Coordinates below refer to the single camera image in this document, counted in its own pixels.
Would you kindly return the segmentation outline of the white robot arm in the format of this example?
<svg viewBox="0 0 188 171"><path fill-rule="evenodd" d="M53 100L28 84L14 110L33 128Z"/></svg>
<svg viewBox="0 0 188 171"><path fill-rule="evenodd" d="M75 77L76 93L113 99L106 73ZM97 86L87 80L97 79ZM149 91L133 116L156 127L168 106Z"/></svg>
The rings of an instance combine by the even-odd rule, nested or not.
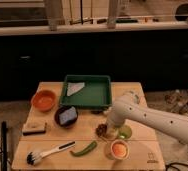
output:
<svg viewBox="0 0 188 171"><path fill-rule="evenodd" d="M144 124L188 145L187 116L144 107L131 92L126 92L114 100L106 123L109 127L121 127L127 119Z"/></svg>

